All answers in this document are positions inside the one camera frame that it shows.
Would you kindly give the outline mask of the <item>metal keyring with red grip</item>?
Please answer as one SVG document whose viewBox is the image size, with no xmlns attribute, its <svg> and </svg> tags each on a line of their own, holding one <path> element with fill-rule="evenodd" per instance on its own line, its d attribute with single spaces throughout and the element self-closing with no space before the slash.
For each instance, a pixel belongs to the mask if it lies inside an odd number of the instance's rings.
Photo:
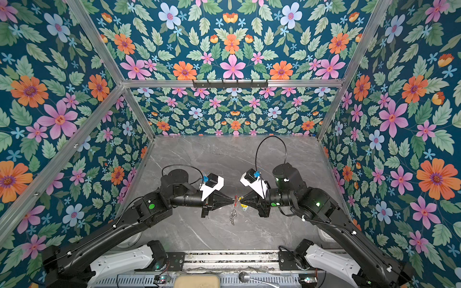
<svg viewBox="0 0 461 288">
<path fill-rule="evenodd" d="M 237 214 L 238 196 L 234 197 L 234 204 L 232 205 L 232 211 L 230 212 L 229 221 L 234 226 Z"/>
</svg>

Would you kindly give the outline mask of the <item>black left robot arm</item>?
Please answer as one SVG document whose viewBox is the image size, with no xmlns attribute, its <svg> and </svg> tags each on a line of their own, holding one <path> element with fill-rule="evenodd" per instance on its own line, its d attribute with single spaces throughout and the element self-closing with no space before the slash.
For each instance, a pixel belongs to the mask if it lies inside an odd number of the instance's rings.
<svg viewBox="0 0 461 288">
<path fill-rule="evenodd" d="M 234 199 L 221 193 L 223 186 L 223 177 L 209 174 L 201 177 L 199 188 L 194 188 L 185 170 L 170 171 L 161 177 L 158 189 L 135 198 L 113 222 L 66 247 L 46 248 L 42 254 L 44 286 L 87 288 L 130 270 L 164 271 L 170 262 L 160 241 L 128 252 L 107 252 L 167 219 L 176 207 L 199 208 L 205 218 L 213 210 L 232 205 Z"/>
</svg>

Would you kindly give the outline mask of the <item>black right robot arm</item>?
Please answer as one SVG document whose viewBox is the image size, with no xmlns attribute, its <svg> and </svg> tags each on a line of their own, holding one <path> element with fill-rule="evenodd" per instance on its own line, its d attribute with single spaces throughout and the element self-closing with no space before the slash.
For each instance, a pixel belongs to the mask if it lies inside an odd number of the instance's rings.
<svg viewBox="0 0 461 288">
<path fill-rule="evenodd" d="M 242 204 L 267 218 L 271 209 L 288 207 L 292 213 L 331 236 L 348 254 L 330 253 L 311 241 L 302 242 L 295 255 L 308 266 L 332 274 L 355 288 L 401 288 L 409 285 L 414 269 L 383 252 L 349 219 L 339 204 L 324 190 L 307 186 L 299 171 L 289 163 L 273 169 L 276 187 L 271 188 L 254 169 L 241 176 L 251 188 Z"/>
</svg>

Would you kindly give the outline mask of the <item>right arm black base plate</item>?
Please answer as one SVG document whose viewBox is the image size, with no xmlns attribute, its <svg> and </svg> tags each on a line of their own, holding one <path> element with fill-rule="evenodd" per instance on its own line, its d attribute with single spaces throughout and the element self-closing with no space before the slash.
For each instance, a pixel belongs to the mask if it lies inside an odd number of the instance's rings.
<svg viewBox="0 0 461 288">
<path fill-rule="evenodd" d="M 301 255 L 283 247 L 279 247 L 278 257 L 281 271 L 307 271 L 312 268 Z"/>
</svg>

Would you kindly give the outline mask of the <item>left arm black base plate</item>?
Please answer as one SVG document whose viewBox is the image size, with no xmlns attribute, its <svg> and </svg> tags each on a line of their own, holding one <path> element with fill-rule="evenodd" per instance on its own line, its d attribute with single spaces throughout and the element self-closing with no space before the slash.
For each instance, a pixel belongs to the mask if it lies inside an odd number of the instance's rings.
<svg viewBox="0 0 461 288">
<path fill-rule="evenodd" d="M 154 255 L 150 267 L 153 271 L 181 271 L 185 263 L 184 252 L 166 252 Z"/>
</svg>

